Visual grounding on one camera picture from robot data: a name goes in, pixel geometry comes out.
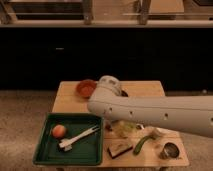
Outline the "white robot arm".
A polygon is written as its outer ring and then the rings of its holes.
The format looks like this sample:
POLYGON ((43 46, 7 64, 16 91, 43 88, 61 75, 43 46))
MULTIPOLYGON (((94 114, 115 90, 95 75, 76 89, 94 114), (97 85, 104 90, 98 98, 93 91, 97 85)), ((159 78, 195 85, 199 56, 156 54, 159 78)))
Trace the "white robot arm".
POLYGON ((104 75, 87 108, 108 120, 125 120, 213 138, 213 96, 123 97, 122 84, 104 75))

